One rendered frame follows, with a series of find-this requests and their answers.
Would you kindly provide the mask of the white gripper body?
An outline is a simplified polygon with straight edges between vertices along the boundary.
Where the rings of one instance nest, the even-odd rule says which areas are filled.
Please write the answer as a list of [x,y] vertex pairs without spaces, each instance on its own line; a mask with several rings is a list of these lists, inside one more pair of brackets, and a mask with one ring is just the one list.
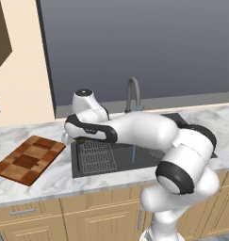
[[72,143],[75,143],[75,135],[73,132],[67,132],[66,130],[63,131],[61,136],[61,142],[65,145],[71,145]]

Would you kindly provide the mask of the checkered wooden cutting board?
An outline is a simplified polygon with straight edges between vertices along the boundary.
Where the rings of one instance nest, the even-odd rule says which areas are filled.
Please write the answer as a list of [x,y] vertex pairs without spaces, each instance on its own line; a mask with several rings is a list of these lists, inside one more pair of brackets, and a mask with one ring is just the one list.
[[0,162],[0,176],[31,186],[64,149],[61,142],[32,136]]

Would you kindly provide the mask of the dark grey sink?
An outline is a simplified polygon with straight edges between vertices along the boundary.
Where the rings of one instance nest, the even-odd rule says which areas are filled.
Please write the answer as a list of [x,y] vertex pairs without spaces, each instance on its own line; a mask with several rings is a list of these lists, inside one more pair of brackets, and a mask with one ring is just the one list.
[[78,159],[78,145],[71,145],[73,177],[84,177],[130,169],[156,167],[160,173],[196,176],[202,172],[217,145],[207,128],[187,124],[177,114],[131,112],[114,120],[97,120],[91,110],[69,116],[64,124],[75,139],[109,143],[117,168],[85,174]]

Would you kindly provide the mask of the grey curved sink faucet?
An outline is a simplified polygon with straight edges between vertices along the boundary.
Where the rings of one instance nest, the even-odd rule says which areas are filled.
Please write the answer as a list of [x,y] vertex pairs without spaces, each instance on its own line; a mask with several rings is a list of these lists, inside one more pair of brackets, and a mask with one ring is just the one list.
[[132,88],[135,88],[136,93],[136,109],[142,111],[144,106],[140,103],[140,89],[139,82],[135,77],[131,77],[127,83],[127,97],[126,97],[126,108],[125,112],[129,113],[131,111],[131,92]]

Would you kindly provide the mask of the light wood drawer front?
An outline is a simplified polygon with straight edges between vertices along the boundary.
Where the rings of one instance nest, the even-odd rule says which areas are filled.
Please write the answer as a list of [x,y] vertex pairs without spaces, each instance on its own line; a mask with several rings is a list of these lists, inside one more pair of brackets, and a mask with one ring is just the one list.
[[[10,216],[10,211],[21,211],[36,208],[36,212],[18,216]],[[57,216],[61,214],[59,200],[36,201],[25,204],[11,205],[0,208],[0,225],[24,220],[32,220],[41,217]]]

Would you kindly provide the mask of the light wood cupboard door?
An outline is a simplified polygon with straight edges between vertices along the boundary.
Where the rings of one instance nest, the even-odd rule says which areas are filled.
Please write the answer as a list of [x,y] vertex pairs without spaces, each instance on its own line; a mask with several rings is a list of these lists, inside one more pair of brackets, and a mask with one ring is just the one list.
[[67,241],[62,216],[0,225],[4,241]]
[[140,191],[136,185],[60,200],[68,241],[139,241],[144,231],[142,208],[140,231]]
[[186,241],[229,233],[229,171],[218,174],[219,191],[191,206],[180,218],[177,231]]

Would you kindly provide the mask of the dark grey window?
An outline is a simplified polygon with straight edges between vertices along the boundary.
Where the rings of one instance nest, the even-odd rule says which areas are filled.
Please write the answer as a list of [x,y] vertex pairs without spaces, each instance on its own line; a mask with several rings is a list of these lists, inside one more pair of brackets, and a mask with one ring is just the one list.
[[54,113],[93,90],[122,112],[136,78],[148,109],[229,103],[229,0],[36,0]]

